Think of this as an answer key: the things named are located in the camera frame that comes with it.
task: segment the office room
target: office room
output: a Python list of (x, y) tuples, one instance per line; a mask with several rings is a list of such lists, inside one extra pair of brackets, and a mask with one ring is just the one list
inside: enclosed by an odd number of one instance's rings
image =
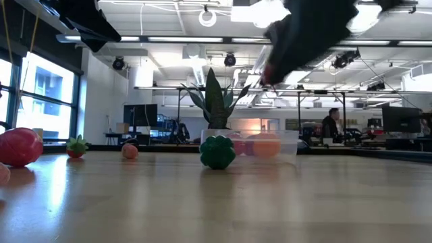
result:
[(430, 242), (430, 1), (1, 7), (0, 242)]

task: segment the cardboard box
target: cardboard box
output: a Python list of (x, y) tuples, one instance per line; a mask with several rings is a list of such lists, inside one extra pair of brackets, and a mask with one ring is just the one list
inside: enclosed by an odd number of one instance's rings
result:
[(127, 134), (129, 132), (129, 124), (117, 123), (115, 126), (116, 133)]

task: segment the small orange ball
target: small orange ball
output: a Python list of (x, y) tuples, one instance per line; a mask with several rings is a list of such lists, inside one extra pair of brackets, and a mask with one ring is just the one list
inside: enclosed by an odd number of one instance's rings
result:
[(257, 134), (254, 142), (254, 155), (261, 158), (276, 156), (281, 151), (281, 140), (276, 134)]
[(121, 148), (121, 154), (127, 159), (136, 159), (138, 156), (138, 149), (132, 144), (125, 144)]

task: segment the table surface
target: table surface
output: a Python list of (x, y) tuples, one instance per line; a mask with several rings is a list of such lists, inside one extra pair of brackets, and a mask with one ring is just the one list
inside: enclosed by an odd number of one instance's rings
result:
[(44, 155), (0, 188), (0, 242), (431, 242), (432, 167), (383, 159)]

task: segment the plastic bin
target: plastic bin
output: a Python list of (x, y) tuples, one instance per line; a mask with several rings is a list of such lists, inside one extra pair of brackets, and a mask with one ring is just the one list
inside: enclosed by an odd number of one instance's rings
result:
[(297, 155), (298, 131), (218, 130), (215, 135), (232, 139), (236, 159), (249, 157), (292, 163)]

